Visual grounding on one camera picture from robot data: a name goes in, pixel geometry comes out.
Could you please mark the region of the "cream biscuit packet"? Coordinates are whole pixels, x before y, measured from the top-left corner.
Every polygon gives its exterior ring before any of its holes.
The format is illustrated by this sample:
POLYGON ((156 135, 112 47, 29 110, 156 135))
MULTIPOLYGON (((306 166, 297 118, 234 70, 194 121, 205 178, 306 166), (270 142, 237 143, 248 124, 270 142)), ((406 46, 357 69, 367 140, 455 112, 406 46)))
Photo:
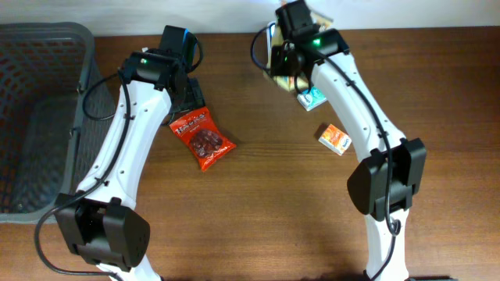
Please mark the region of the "cream biscuit packet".
POLYGON ((337 47, 327 33, 333 29, 334 21, 309 8, 304 1, 282 5, 275 15, 276 21, 268 29, 270 49, 265 71, 275 80, 291 78, 294 87, 298 87, 298 78, 302 76, 310 88, 310 71, 315 60, 310 50, 337 47))

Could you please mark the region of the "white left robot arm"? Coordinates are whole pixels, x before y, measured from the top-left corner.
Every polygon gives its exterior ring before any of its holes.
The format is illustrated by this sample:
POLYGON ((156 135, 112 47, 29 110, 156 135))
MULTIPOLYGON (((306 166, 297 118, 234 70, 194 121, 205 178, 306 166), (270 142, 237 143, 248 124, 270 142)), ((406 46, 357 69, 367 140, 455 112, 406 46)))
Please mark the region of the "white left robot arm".
POLYGON ((204 104, 189 78, 202 47, 193 33, 166 26, 157 48, 132 52, 118 69, 120 99, 111 126, 73 195, 60 194, 55 217, 70 252, 112 280, 159 280, 146 251, 151 228, 135 212, 138 182, 165 119, 204 104))

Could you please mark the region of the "red snack bag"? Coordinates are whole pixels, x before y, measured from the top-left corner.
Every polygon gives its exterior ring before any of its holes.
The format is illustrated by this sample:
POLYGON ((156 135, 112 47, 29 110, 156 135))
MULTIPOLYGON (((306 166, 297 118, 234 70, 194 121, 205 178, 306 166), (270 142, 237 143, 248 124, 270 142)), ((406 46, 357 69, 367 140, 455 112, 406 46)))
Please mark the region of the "red snack bag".
POLYGON ((170 129, 196 157, 202 171, 237 147, 218 130, 207 107, 181 116, 170 129))

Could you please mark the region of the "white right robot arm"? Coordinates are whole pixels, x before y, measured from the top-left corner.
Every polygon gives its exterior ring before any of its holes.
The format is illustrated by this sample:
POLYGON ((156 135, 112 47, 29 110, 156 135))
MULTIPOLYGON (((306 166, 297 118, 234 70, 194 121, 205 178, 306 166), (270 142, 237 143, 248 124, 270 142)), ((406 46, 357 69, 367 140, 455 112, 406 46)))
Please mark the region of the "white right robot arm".
POLYGON ((321 30, 304 1, 289 2, 275 14, 283 41, 272 48, 270 75, 304 75, 325 95, 352 139, 359 164, 347 187, 366 222, 365 277, 409 279, 405 225, 423 176, 427 157, 423 142, 408 140, 387 117, 338 30, 321 30))

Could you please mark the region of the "green tissue pack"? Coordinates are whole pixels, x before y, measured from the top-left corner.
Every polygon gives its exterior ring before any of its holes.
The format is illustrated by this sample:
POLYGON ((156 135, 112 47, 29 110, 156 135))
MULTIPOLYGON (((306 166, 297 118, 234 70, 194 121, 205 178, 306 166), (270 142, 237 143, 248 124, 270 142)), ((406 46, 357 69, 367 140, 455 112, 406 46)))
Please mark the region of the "green tissue pack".
POLYGON ((309 112, 325 103, 327 101, 327 98, 317 87, 312 87, 310 91, 304 91, 298 94, 297 100, 299 104, 307 112, 309 112))

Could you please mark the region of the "orange tissue pack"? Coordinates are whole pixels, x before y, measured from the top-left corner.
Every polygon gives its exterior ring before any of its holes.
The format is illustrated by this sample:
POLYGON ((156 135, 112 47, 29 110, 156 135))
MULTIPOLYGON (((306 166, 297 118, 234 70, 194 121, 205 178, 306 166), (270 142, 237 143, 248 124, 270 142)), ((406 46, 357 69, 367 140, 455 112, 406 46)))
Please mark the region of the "orange tissue pack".
POLYGON ((349 135, 332 124, 320 134, 318 141, 337 155, 343 155, 352 143, 349 135))

